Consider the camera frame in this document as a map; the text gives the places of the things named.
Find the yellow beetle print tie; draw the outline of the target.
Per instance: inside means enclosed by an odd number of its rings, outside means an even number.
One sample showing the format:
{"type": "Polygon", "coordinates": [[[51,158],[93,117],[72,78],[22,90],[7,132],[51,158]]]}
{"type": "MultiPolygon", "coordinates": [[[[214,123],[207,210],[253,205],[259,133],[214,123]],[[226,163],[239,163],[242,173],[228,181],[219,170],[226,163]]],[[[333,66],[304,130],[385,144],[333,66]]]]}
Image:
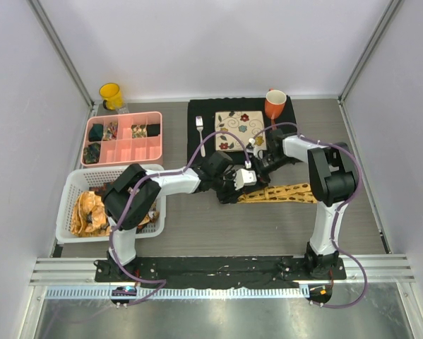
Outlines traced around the yellow beetle print tie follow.
{"type": "Polygon", "coordinates": [[[268,186],[264,189],[243,194],[237,203],[306,203],[316,204],[318,201],[311,192],[309,183],[268,186]]]}

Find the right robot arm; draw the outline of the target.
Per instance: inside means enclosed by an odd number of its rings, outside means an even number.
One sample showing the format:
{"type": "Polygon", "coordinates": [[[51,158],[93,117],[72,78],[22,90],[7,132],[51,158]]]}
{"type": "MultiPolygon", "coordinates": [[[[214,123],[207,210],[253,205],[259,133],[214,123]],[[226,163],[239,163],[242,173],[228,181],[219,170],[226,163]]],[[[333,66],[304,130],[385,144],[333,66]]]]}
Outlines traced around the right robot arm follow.
{"type": "Polygon", "coordinates": [[[284,135],[280,129],[268,132],[268,149],[260,156],[256,137],[249,139],[253,150],[253,167],[260,178],[283,166],[286,160],[306,163],[309,185],[317,200],[314,231],[306,245],[305,273],[313,279],[327,278],[338,266],[338,235],[347,205],[357,193],[359,166],[345,143],[330,144],[313,141],[298,133],[284,135]]]}

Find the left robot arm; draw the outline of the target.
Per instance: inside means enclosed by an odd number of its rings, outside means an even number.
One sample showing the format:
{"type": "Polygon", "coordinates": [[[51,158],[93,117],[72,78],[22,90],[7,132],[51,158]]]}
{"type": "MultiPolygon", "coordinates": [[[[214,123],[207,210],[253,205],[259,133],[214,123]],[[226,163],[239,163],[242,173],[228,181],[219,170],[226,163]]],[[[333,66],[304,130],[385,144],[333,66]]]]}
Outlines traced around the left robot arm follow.
{"type": "Polygon", "coordinates": [[[129,165],[111,184],[102,202],[111,219],[107,261],[117,280],[126,282],[136,272],[136,228],[157,199],[175,194],[194,194],[210,189],[219,194],[242,192],[256,183],[249,161],[232,169],[232,158],[222,151],[198,165],[171,171],[151,171],[139,164],[129,165]]]}

